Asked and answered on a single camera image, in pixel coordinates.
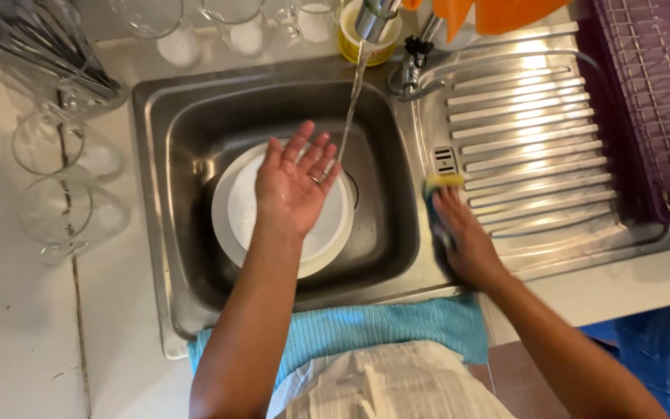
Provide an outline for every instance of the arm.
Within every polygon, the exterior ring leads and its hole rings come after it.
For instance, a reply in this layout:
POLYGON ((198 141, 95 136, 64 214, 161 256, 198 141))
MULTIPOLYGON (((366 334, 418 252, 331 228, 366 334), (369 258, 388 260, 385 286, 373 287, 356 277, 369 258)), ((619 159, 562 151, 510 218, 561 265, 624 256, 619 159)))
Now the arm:
POLYGON ((340 174, 329 135, 295 163, 314 124, 305 122, 284 150, 270 139, 257 175, 257 220, 237 284, 200 358, 190 417, 265 417, 286 344, 302 243, 340 174))
POLYGON ((442 189, 433 204, 457 243, 458 250, 448 252, 452 267, 503 311, 573 417, 667 418, 637 378, 506 271, 490 237, 455 193, 442 189))

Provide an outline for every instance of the stacked plates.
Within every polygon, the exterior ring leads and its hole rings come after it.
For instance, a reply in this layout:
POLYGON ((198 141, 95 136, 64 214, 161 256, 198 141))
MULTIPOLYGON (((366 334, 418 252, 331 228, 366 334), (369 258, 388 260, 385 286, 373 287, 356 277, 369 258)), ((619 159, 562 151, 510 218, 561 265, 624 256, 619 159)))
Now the stacked plates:
MULTIPOLYGON (((255 181, 267 144, 253 147, 221 175, 211 203, 211 221, 221 248, 241 266, 257 215, 255 181)), ((348 242, 353 227, 353 195, 340 176, 325 198, 321 214, 304 238, 298 278, 329 265, 348 242)))

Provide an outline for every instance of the white countertop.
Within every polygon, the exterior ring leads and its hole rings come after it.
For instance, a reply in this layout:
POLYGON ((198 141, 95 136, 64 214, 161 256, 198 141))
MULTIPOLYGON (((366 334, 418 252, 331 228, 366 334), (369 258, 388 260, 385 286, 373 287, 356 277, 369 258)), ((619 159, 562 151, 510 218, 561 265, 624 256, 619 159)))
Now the white countertop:
MULTIPOLYGON (((276 40, 262 57, 242 60, 220 42, 206 42, 204 62, 193 73, 336 53, 333 48, 289 43, 276 40)), ((107 46, 109 70, 119 71, 130 85, 180 74, 131 42, 107 46)), ((159 342, 130 112, 125 104, 91 122, 124 152, 126 172, 106 188, 133 209, 124 233, 78 257, 92 416, 187 417, 190 365, 187 359, 164 358, 159 342)), ((71 266, 38 266, 33 261, 37 247, 16 225, 17 198, 32 179, 9 155, 15 115, 0 86, 0 417, 85 417, 71 266)), ((528 286, 576 326, 613 319, 670 305, 670 252, 528 286)), ((497 308, 487 300, 483 305, 492 342, 516 340, 497 308)))

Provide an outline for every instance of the wet hand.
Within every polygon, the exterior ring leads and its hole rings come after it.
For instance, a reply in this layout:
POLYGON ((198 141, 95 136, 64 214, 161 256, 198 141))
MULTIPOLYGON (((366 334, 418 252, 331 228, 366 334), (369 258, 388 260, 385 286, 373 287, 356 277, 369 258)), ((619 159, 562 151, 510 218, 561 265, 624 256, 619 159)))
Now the wet hand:
POLYGON ((304 122, 286 147, 271 138, 256 180, 257 221, 290 229, 302 239, 314 227, 325 197, 342 170, 335 162, 325 174, 337 151, 326 132, 296 162, 313 131, 314 123, 304 122))
POLYGON ((461 203, 455 189, 441 188, 434 193, 433 207, 456 242, 456 250, 447 249, 454 272, 480 290, 515 280, 500 261, 490 236, 461 203))

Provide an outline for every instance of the wire dish rack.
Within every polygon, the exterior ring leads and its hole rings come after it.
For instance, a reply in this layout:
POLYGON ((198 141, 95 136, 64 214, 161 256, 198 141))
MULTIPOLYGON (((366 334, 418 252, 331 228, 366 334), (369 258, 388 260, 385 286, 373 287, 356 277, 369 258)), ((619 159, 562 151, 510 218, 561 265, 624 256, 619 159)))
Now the wire dish rack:
POLYGON ((670 0, 595 0, 657 221, 670 224, 670 0))

